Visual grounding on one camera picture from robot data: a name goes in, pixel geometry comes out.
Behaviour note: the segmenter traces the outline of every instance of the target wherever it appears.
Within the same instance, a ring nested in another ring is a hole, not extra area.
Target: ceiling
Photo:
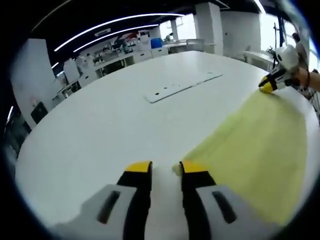
[[[106,0],[56,0],[44,6],[43,14],[38,16],[35,23],[41,23],[32,31],[32,38],[46,40],[51,64],[63,62],[73,55],[73,50],[96,39],[94,35],[106,28],[111,33],[150,24],[160,24],[173,20],[174,16],[147,16],[127,19],[108,26],[102,26],[73,40],[57,52],[54,49],[71,37],[101,23],[122,17],[149,13],[196,13],[195,5],[208,2],[207,0],[158,0],[158,1],[119,1],[111,3]],[[222,11],[241,11],[258,13],[259,9],[253,0],[211,0]],[[272,12],[273,3],[261,0],[267,12]]]

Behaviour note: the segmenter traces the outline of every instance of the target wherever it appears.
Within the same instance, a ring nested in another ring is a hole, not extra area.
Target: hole
[[[106,199],[97,217],[97,220],[100,223],[107,224],[111,211],[114,208],[119,196],[120,196],[119,191],[113,191],[111,192],[110,196]]]
[[[226,197],[219,191],[213,192],[212,195],[221,210],[225,222],[228,224],[233,223],[237,217]]]

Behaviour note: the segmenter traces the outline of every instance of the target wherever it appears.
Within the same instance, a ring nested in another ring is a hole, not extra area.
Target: yellow cloth
[[[307,155],[304,116],[257,91],[184,160],[208,168],[265,220],[283,224],[298,203]]]

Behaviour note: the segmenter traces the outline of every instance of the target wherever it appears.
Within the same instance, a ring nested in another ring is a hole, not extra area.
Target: white cabinet
[[[133,55],[134,63],[137,64],[139,62],[152,59],[151,51],[141,51],[137,52],[135,55]]]
[[[215,45],[214,44],[205,44],[204,52],[208,54],[215,54]]]
[[[157,58],[157,57],[161,57],[169,54],[167,47],[154,48],[151,50],[151,53],[153,58]]]
[[[63,72],[69,83],[72,83],[80,77],[76,61],[74,60],[68,60],[64,63]]]

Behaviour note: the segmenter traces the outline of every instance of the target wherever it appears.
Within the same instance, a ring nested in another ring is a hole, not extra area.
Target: round table
[[[205,72],[223,76],[153,104],[145,99],[159,88]],[[76,217],[81,204],[105,185],[115,184],[126,166],[152,160],[146,239],[155,239],[159,231],[159,239],[185,239],[180,181],[171,167],[239,109],[266,74],[228,57],[188,51],[102,77],[64,100],[33,129],[19,153],[17,186],[44,225],[52,227]],[[311,104],[293,88],[277,94],[306,120],[302,203],[319,171],[319,123]]]

